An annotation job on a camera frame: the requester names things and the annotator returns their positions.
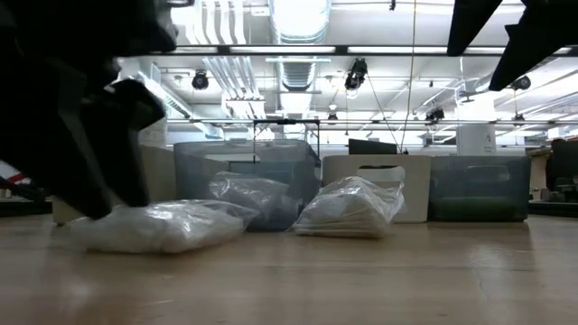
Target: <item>white plastic bag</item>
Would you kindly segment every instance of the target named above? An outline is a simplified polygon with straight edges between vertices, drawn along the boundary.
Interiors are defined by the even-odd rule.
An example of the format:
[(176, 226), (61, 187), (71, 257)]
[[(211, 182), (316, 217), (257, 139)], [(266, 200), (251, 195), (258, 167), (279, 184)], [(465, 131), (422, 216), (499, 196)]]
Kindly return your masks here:
[(211, 200), (176, 200), (144, 208), (116, 206), (100, 220), (70, 224), (73, 239), (88, 250), (180, 253), (243, 234), (258, 211)]
[(300, 201), (286, 195), (289, 185), (255, 175), (218, 172), (209, 183), (209, 198), (256, 209), (249, 230), (287, 230), (299, 217)]
[(402, 186), (384, 189), (357, 176), (335, 181), (305, 207), (293, 230), (309, 236), (381, 238), (405, 208)]

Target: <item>translucent plastic bin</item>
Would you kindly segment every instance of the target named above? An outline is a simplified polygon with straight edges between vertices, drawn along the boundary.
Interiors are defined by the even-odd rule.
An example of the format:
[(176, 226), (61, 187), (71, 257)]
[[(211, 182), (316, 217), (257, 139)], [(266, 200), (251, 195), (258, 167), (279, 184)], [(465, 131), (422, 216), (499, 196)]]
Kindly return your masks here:
[(523, 221), (529, 187), (528, 157), (434, 157), (428, 219)]
[(175, 144), (173, 150), (177, 197), (180, 199), (209, 199), (209, 183), (217, 172), (254, 175), (289, 185), (285, 195), (298, 206), (284, 211), (293, 212), (275, 215), (266, 224), (253, 223), (248, 230), (288, 229), (321, 187), (317, 176), (319, 158), (304, 141), (181, 143)]

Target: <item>desk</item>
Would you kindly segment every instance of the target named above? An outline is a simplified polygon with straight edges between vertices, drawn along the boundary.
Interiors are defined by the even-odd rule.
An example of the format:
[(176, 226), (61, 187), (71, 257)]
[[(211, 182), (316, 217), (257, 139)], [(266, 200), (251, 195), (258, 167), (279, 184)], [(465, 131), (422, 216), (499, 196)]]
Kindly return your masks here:
[(0, 315), (43, 324), (556, 325), (578, 319), (578, 220), (394, 225), (381, 241), (245, 234), (177, 256), (85, 254), (0, 219)]

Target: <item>pipe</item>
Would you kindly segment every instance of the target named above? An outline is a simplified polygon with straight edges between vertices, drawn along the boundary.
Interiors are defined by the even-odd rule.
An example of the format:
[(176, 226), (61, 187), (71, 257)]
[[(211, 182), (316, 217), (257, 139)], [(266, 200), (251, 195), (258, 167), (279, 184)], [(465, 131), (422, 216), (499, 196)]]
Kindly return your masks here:
[(223, 79), (221, 78), (221, 76), (217, 73), (217, 71), (215, 71), (214, 67), (212, 66), (212, 63), (210, 62), (210, 59), (208, 58), (204, 58), (203, 63), (205, 63), (205, 65), (207, 66), (207, 68), (213, 73), (213, 77), (215, 79), (215, 81), (217, 81), (217, 83), (219, 84), (219, 87), (221, 89), (223, 89), (223, 91), (225, 91), (229, 98), (234, 98), (235, 97), (235, 93), (230, 93), (229, 90), (227, 89), (227, 86), (225, 85), (225, 82), (223, 81)]
[[(220, 3), (220, 36), (223, 38), (223, 41), (226, 44), (232, 44), (233, 43), (233, 38), (231, 37), (230, 34), (230, 28), (229, 28), (229, 13), (230, 13), (230, 8), (228, 6), (228, 0), (219, 0)], [(242, 88), (241, 85), (239, 85), (238, 83), (238, 79), (235, 76), (235, 72), (230, 68), (230, 61), (228, 60), (228, 58), (222, 58), (221, 62), (224, 64), (225, 69), (228, 71), (228, 74), (231, 75), (231, 77), (233, 78), (233, 85), (238, 88), (240, 90), (240, 92), (242, 93)], [(253, 92), (249, 89), (249, 85), (247, 83), (247, 77), (245, 76), (245, 71), (243, 71), (242, 67), (240, 66), (240, 61), (239, 58), (233, 58), (232, 59), (233, 64), (235, 65), (235, 67), (237, 67), (237, 70), (239, 72), (239, 75), (241, 77), (241, 83), (243, 84), (243, 87), (245, 87), (245, 90), (247, 91), (247, 96), (249, 98), (253, 97)]]
[[(235, 38), (238, 44), (246, 44), (245, 39), (245, 13), (243, 12), (243, 0), (233, 0), (233, 9), (235, 11)], [(255, 73), (253, 72), (253, 65), (249, 57), (240, 58), (239, 72), (245, 74), (248, 89), (253, 95), (253, 98), (261, 98), (259, 88), (255, 82)]]
[[(331, 0), (269, 0), (270, 23), (276, 44), (321, 44), (329, 26)], [(316, 63), (280, 63), (281, 83), (288, 90), (307, 90), (315, 79)]]
[(578, 101), (578, 91), (576, 91), (572, 94), (562, 96), (562, 97), (557, 98), (555, 100), (551, 100), (545, 104), (541, 104), (538, 106), (523, 109), (523, 110), (519, 111), (518, 113), (519, 114), (525, 114), (526, 117), (531, 117), (531, 116), (535, 116), (538, 113), (543, 113), (545, 111), (550, 111), (552, 109), (555, 109), (555, 108), (558, 108), (558, 107), (561, 107), (564, 105), (575, 103), (576, 101)]
[[(203, 3), (207, 7), (207, 22), (205, 31), (207, 33), (207, 37), (209, 38), (210, 44), (219, 44), (219, 37), (217, 36), (217, 32), (215, 30), (215, 2), (214, 0), (203, 0)], [(231, 96), (232, 98), (242, 98), (243, 92), (240, 91), (240, 87), (236, 87), (233, 78), (231, 78), (230, 73), (228, 73), (226, 66), (228, 65), (226, 58), (209, 58), (210, 66), (212, 67), (211, 71), (214, 74), (219, 74), (222, 78), (223, 83), (225, 84), (226, 89), (228, 90), (229, 94), (235, 94)]]
[(209, 44), (205, 37), (205, 33), (202, 30), (202, 2), (197, 1), (196, 4), (193, 5), (193, 8), (192, 30), (195, 34), (195, 38), (199, 44)]

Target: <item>spotlight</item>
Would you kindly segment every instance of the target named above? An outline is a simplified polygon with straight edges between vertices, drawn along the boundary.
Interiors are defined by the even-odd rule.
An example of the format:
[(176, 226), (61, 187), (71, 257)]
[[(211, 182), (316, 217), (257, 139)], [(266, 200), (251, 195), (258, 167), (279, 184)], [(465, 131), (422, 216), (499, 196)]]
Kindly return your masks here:
[(439, 121), (445, 118), (445, 113), (442, 108), (435, 108), (425, 115), (426, 121)]
[(192, 87), (196, 90), (204, 90), (209, 86), (206, 70), (196, 70), (195, 77), (192, 79)]
[[(526, 121), (523, 114), (516, 113), (514, 117), (512, 117), (512, 121)], [(514, 123), (514, 126), (522, 126), (523, 123)]]
[(510, 86), (514, 90), (519, 90), (519, 89), (526, 90), (526, 89), (530, 88), (530, 86), (532, 86), (532, 81), (527, 76), (524, 76), (524, 77), (512, 82), (510, 84)]
[(353, 67), (351, 67), (351, 70), (345, 79), (345, 89), (355, 90), (361, 87), (365, 81), (365, 75), (367, 73), (368, 64), (365, 62), (365, 59), (356, 58)]

